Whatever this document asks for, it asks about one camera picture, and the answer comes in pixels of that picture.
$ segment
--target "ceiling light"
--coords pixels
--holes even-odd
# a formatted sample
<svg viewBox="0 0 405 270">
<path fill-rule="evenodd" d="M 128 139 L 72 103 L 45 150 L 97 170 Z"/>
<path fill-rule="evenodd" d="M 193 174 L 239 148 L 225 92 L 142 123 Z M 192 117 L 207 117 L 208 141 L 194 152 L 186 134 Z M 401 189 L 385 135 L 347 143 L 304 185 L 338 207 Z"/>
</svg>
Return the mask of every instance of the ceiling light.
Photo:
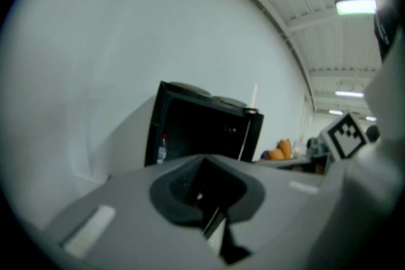
<svg viewBox="0 0 405 270">
<path fill-rule="evenodd" d="M 363 98 L 365 96 L 361 92 L 353 92 L 353 91 L 336 91 L 335 95 L 341 95 L 344 97 L 356 97 L 356 98 Z"/>
<path fill-rule="evenodd" d="M 341 0 L 336 2 L 339 15 L 375 14 L 375 0 Z"/>
<path fill-rule="evenodd" d="M 343 115 L 343 112 L 342 111 L 334 111 L 334 110 L 331 110 L 331 111 L 329 111 L 329 114 L 332 114 L 332 115 Z"/>
</svg>

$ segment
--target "orange object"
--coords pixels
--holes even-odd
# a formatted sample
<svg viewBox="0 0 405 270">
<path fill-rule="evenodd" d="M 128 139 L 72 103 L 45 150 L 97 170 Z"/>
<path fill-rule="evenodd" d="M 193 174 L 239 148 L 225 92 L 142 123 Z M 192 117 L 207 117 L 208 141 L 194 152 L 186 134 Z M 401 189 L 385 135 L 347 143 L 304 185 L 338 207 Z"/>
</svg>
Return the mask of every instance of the orange object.
<svg viewBox="0 0 405 270">
<path fill-rule="evenodd" d="M 271 160 L 285 160 L 283 152 L 280 149 L 268 151 L 268 155 L 270 156 Z"/>
<path fill-rule="evenodd" d="M 283 152 L 285 159 L 292 159 L 292 148 L 290 140 L 281 140 L 278 143 L 278 148 Z"/>
</svg>

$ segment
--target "gray panel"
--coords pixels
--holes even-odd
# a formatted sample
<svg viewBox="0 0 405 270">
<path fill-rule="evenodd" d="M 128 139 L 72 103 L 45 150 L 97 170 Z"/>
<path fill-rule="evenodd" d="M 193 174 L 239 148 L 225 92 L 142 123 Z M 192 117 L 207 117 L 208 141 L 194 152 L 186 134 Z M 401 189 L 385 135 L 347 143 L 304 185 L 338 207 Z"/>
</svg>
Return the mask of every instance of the gray panel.
<svg viewBox="0 0 405 270">
<path fill-rule="evenodd" d="M 364 92 L 381 137 L 405 140 L 405 35 L 400 28 L 383 68 Z"/>
<path fill-rule="evenodd" d="M 345 162 L 333 164 L 318 195 L 307 200 L 288 229 L 253 257 L 238 262 L 234 269 L 307 269 L 308 255 L 339 201 L 346 165 Z"/>
<path fill-rule="evenodd" d="M 230 227 L 235 242 L 251 252 L 264 247 L 285 231 L 313 197 L 310 193 L 290 188 L 290 182 L 296 181 L 319 187 L 324 179 L 320 175 L 266 168 L 260 164 L 251 165 L 227 157 L 216 157 L 235 169 L 255 177 L 265 187 L 265 201 L 253 218 Z"/>
<path fill-rule="evenodd" d="M 224 265 L 200 229 L 175 226 L 149 199 L 152 182 L 190 158 L 113 178 L 72 204 L 48 226 L 47 234 L 63 241 L 99 205 L 116 209 L 108 229 L 86 261 L 103 269 L 218 269 Z"/>
<path fill-rule="evenodd" d="M 49 258 L 53 264 L 57 264 L 62 270 L 99 270 L 84 262 L 71 257 L 62 248 L 51 240 L 46 234 L 38 230 L 35 226 L 21 221 L 21 226 L 25 233 L 36 244 L 36 246 Z"/>
</svg>

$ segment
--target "white wall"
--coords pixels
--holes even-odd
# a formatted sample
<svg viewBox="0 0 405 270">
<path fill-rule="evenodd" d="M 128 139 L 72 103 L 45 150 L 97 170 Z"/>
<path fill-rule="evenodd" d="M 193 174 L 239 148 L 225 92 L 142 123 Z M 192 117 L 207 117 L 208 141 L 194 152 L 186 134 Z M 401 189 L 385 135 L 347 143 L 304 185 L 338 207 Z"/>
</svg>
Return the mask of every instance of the white wall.
<svg viewBox="0 0 405 270">
<path fill-rule="evenodd" d="M 98 74 L 102 95 L 94 99 L 93 148 L 105 143 L 117 123 L 156 93 L 160 80 L 191 83 L 244 102 L 250 102 L 258 83 L 257 107 L 265 122 L 256 159 L 281 138 L 298 137 L 304 82 L 284 42 L 250 0 L 137 4 L 127 13 Z M 146 141 L 148 128 L 127 133 L 126 138 L 141 132 Z M 125 152 L 126 158 L 113 159 L 114 173 L 142 166 L 144 149 Z"/>
<path fill-rule="evenodd" d="M 119 1 L 18 0 L 2 30 L 1 183 L 40 228 L 104 180 L 89 171 L 87 106 L 97 40 Z"/>
<path fill-rule="evenodd" d="M 306 143 L 306 141 L 311 137 L 318 137 L 319 133 L 324 128 L 326 128 L 327 126 L 332 124 L 337 118 L 339 118 L 339 116 L 334 116 L 334 115 L 330 115 L 330 114 L 320 114 L 320 113 L 314 114 L 313 118 L 312 118 L 311 126 L 309 127 L 309 132 L 306 135 L 306 139 L 305 139 L 304 143 Z M 374 123 L 367 122 L 367 121 L 358 121 L 358 123 L 364 132 L 366 132 L 367 128 L 369 128 L 371 125 L 374 125 Z"/>
<path fill-rule="evenodd" d="M 2 183 L 40 228 L 143 166 L 160 80 L 244 102 L 258 83 L 255 158 L 298 137 L 304 81 L 249 0 L 19 0 L 3 32 Z"/>
<path fill-rule="evenodd" d="M 304 110 L 302 111 L 301 126 L 299 131 L 298 140 L 304 143 L 307 133 L 311 127 L 312 117 L 314 115 L 313 105 L 311 99 L 308 97 L 304 98 Z"/>
</svg>

